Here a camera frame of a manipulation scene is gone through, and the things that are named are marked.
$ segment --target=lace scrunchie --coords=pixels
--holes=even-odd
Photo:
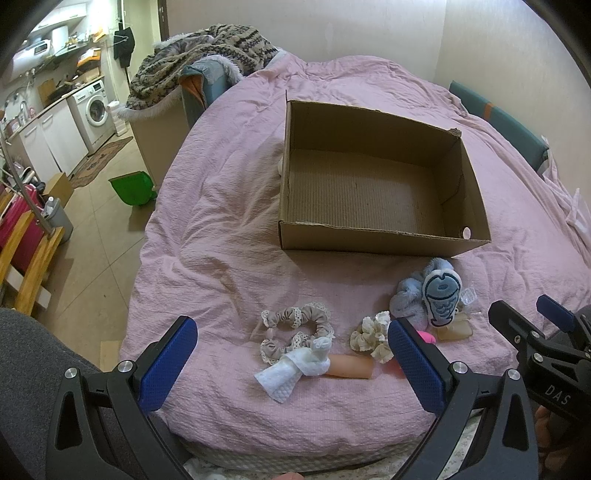
[[[335,330],[329,323],[330,312],[322,303],[311,302],[302,308],[289,307],[280,312],[263,310],[261,312],[261,318],[265,327],[268,328],[267,338],[261,343],[261,358],[269,365],[276,364],[284,353],[291,352],[296,348],[311,346],[315,338],[328,337],[331,340],[335,338]],[[288,346],[280,346],[276,340],[273,340],[275,328],[277,328],[280,322],[288,324],[293,329],[299,328],[305,323],[314,322],[316,324],[316,332],[314,335],[297,332],[291,338]]]

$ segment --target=teal bed headboard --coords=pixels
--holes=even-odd
[[[541,138],[527,130],[523,124],[519,123],[507,112],[461,83],[454,80],[449,86],[449,91],[459,97],[468,112],[483,118],[495,127],[525,158],[526,162],[535,171],[538,171],[545,160],[545,152],[548,150],[548,146]]]

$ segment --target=green dustpan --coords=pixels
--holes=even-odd
[[[144,171],[135,171],[109,179],[113,189],[127,205],[143,205],[155,199],[154,183]]]

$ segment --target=blue gripper pad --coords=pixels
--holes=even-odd
[[[196,345],[197,324],[187,317],[142,377],[138,405],[145,415],[162,407]]]
[[[548,295],[540,296],[538,301],[535,302],[535,308],[563,332],[574,332],[574,313],[565,309],[560,303],[551,299]]]
[[[446,406],[443,381],[397,320],[390,322],[388,345],[423,409],[437,416],[441,415]]]

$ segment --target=washing machine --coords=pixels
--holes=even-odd
[[[70,95],[67,102],[88,153],[93,154],[115,133],[115,124],[107,111],[105,84],[97,80]]]

